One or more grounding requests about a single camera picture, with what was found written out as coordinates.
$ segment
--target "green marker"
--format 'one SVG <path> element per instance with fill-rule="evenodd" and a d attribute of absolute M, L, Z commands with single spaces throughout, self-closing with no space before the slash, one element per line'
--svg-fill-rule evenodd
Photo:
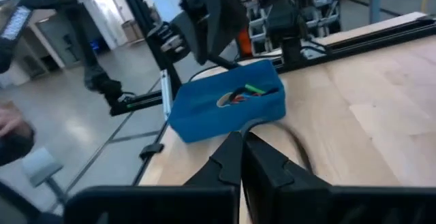
<path fill-rule="evenodd" d="M 261 94 L 261 95 L 263 95 L 264 93 L 266 93 L 265 91 L 263 91 L 263 90 L 261 90 L 261 89 L 258 89 L 258 88 L 254 87 L 254 86 L 251 86 L 250 84 L 246 84 L 246 85 L 245 85 L 245 88 L 246 88 L 247 90 L 249 90 L 249 91 L 253 91 L 254 93 L 259 93 L 259 94 Z"/>

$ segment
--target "person's hand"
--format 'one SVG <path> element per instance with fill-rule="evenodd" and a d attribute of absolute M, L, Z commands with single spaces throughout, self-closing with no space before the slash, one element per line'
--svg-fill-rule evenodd
<path fill-rule="evenodd" d="M 10 132 L 26 138 L 32 136 L 32 128 L 24 121 L 17 109 L 0 107 L 0 137 Z"/>

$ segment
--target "blue bin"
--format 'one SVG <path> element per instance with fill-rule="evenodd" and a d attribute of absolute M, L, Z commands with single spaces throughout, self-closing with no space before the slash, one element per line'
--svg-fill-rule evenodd
<path fill-rule="evenodd" d="M 279 91 L 218 107 L 220 98 L 246 84 L 264 91 L 271 88 L 278 88 Z M 285 114 L 283 85 L 272 62 L 264 60 L 182 85 L 168 122 L 189 143 L 238 131 L 253 119 L 275 121 Z"/>

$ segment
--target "wooden table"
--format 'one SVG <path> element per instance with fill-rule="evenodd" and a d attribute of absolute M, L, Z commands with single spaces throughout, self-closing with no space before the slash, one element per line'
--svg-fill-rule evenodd
<path fill-rule="evenodd" d="M 412 21 L 412 13 L 334 34 L 329 44 Z M 223 72 L 220 67 L 196 77 Z M 307 144 L 317 175 L 334 185 L 436 186 L 436 37 L 427 37 L 281 74 L 287 114 Z M 256 127 L 263 140 L 299 162 L 289 136 Z M 226 135 L 185 144 L 171 127 L 140 185 L 181 185 Z M 243 197 L 240 222 L 250 223 Z"/>

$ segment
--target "gray floor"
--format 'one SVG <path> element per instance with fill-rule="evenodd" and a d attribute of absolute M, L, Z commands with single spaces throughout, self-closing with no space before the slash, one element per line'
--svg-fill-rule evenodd
<path fill-rule="evenodd" d="M 420 0 L 398 1 L 382 0 L 381 5 L 400 13 L 420 9 Z M 430 12 L 436 12 L 435 2 L 429 0 Z M 382 20 L 391 17 L 381 14 Z M 365 26 L 369 23 L 369 10 L 343 0 L 341 19 L 344 31 Z M 223 55 L 233 59 L 235 53 L 235 46 L 230 46 Z M 153 87 L 159 71 L 144 43 L 124 46 L 99 61 L 114 79 L 123 83 L 126 91 L 143 94 L 160 89 L 159 82 Z M 200 67 L 190 55 L 179 61 L 176 68 L 186 82 L 210 65 Z M 164 123 L 161 106 L 110 117 L 103 97 L 83 87 L 82 73 L 83 69 L 77 67 L 0 92 L 0 101 L 12 100 L 36 128 L 35 148 L 45 146 L 64 164 L 55 179 L 69 194 L 93 185 L 131 184 L 141 165 L 138 153 L 153 142 Z M 29 184 L 20 161 L 0 167 L 0 180 L 42 210 L 56 207 L 54 196 L 45 186 L 34 189 Z"/>

